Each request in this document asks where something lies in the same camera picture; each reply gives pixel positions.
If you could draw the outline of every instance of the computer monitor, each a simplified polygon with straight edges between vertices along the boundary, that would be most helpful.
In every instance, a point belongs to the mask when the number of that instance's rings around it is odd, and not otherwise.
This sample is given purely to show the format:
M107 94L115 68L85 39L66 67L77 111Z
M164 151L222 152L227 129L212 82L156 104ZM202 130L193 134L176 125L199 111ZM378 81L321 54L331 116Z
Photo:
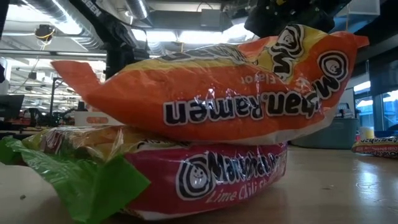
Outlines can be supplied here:
M0 95L0 118L4 121L18 118L24 95Z

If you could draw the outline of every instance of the snack bag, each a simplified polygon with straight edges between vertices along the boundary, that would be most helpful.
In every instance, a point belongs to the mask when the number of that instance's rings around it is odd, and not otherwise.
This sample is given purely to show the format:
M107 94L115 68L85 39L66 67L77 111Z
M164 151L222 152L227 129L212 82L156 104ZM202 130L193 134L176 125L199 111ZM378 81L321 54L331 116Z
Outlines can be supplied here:
M232 206L279 180L287 160L284 143L193 144L128 126L53 128L0 147L1 162L20 154L89 224L116 212L161 220Z
M398 137L364 139L354 143L353 152L398 159Z
M52 62L123 124L183 141L275 144L328 126L365 37L287 26L278 37L126 66L101 85L87 63Z

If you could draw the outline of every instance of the plastic wrapper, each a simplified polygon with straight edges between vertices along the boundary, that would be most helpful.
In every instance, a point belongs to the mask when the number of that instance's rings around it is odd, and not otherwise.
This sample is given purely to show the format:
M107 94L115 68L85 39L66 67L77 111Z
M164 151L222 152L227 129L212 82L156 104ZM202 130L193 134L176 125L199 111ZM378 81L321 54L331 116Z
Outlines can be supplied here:
M363 139L354 143L355 153L398 159L398 137Z
M0 161L22 155L78 223L116 212L161 220L232 206L279 180L287 159L284 143L192 144L127 126L53 128L0 147Z
M328 126L365 37L301 25L126 66L100 84L87 63L52 62L90 105L183 141L275 144Z

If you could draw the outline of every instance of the wooden table surface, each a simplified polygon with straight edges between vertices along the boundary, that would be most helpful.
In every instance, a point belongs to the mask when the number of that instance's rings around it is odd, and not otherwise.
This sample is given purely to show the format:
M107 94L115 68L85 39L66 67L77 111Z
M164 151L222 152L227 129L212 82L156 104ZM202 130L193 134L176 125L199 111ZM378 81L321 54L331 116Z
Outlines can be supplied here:
M0 223L71 223L51 186L26 167L0 167L0 206ZM145 222L116 215L105 223ZM257 197L162 223L398 223L398 160L291 147L285 177Z

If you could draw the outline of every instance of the orange ramen package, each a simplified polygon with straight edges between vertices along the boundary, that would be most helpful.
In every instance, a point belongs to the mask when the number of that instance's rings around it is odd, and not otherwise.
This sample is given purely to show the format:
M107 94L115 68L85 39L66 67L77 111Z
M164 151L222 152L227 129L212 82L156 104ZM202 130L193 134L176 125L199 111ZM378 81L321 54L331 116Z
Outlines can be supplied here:
M182 141L274 144L328 126L366 37L301 25L126 66L100 84L87 63L53 62L90 105Z

